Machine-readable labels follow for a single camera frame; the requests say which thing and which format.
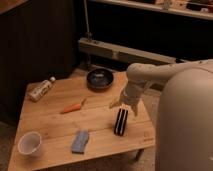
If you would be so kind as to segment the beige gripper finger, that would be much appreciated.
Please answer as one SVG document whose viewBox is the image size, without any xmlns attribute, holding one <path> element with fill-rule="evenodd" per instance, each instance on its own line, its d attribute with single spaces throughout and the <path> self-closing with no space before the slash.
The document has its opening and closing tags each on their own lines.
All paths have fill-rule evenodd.
<svg viewBox="0 0 213 171">
<path fill-rule="evenodd" d="M 120 105 L 121 105 L 120 98 L 116 97 L 110 102 L 109 108 L 114 108 L 114 107 L 117 107 L 117 106 L 120 106 Z"/>
<path fill-rule="evenodd" d="M 133 111 L 135 117 L 137 117 L 138 116 L 138 105 L 133 105 L 131 108 L 132 108 L 132 111 Z"/>
</svg>

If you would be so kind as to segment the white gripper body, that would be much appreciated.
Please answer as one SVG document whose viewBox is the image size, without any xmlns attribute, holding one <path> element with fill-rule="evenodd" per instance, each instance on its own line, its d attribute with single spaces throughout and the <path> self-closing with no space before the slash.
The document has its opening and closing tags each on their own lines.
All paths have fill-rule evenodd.
<svg viewBox="0 0 213 171">
<path fill-rule="evenodd" d="M 137 106 L 144 91 L 143 84 L 128 81 L 120 94 L 119 101 L 129 106 Z"/>
</svg>

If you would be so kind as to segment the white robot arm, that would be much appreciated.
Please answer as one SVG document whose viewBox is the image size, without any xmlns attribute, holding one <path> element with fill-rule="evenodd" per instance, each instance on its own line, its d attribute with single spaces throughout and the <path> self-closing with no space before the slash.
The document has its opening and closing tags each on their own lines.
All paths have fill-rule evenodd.
<svg viewBox="0 0 213 171">
<path fill-rule="evenodd" d="M 134 112 L 151 84 L 161 84 L 155 171 L 213 171 L 213 59 L 167 65 L 133 63 L 110 106 Z"/>
</svg>

